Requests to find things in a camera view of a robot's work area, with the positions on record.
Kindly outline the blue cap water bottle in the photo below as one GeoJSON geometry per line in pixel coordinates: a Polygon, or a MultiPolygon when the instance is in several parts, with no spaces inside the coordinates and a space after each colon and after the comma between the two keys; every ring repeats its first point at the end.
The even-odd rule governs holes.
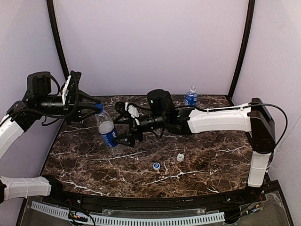
{"type": "Polygon", "coordinates": [[[109,153],[113,156],[123,154],[122,146],[113,142],[113,139],[118,136],[118,132],[110,115],[105,110],[103,110],[101,114],[95,114],[95,118],[98,131],[109,153]]]}

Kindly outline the white blue bottle cap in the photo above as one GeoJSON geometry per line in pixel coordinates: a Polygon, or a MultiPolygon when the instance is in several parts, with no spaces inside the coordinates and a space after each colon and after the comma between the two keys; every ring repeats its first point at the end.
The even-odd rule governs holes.
{"type": "Polygon", "coordinates": [[[161,165],[160,165],[159,162],[155,162],[155,163],[153,164],[153,169],[154,169],[154,170],[160,170],[160,167],[161,167],[161,165]]]}

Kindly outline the clear bottle cap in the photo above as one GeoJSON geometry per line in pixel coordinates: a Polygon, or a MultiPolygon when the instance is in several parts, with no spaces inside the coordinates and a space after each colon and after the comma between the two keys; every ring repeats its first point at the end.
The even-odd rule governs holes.
{"type": "Polygon", "coordinates": [[[184,154],[183,153],[178,153],[176,160],[178,162],[183,162],[184,161],[184,154]]]}

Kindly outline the white cap water bottle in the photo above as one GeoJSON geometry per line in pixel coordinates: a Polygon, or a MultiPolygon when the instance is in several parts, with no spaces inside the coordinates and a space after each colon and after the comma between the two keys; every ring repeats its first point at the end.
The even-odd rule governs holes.
{"type": "Polygon", "coordinates": [[[185,105],[195,106],[197,99],[197,88],[196,86],[191,86],[189,92],[187,92],[185,96],[185,105]]]}

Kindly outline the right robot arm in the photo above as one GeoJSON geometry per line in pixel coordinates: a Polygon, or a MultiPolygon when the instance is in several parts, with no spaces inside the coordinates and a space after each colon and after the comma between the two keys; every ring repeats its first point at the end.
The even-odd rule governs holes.
{"type": "Polygon", "coordinates": [[[276,147],[275,122],[259,98],[247,104],[223,108],[201,109],[196,106],[178,106],[171,94],[155,89],[147,94],[150,114],[140,116],[133,103],[118,102],[119,117],[115,124],[128,124],[128,132],[114,138],[117,144],[135,147],[143,140],[144,132],[167,130],[176,135],[191,135],[207,131],[238,130],[251,133],[253,154],[247,185],[262,186],[268,163],[276,147]]]}

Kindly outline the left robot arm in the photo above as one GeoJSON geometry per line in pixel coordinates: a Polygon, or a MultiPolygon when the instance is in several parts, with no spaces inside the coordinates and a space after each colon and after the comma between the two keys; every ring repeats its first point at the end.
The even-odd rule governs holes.
{"type": "MultiPolygon", "coordinates": [[[[12,144],[42,117],[54,122],[62,119],[68,124],[80,122],[100,112],[99,100],[79,89],[80,72],[71,71],[64,85],[57,85],[52,94],[51,83],[57,80],[50,72],[28,75],[27,91],[22,100],[15,102],[0,122],[0,155],[3,157],[12,144]]],[[[0,177],[0,201],[32,196],[56,198],[63,185],[54,176],[36,178],[0,177]]]]}

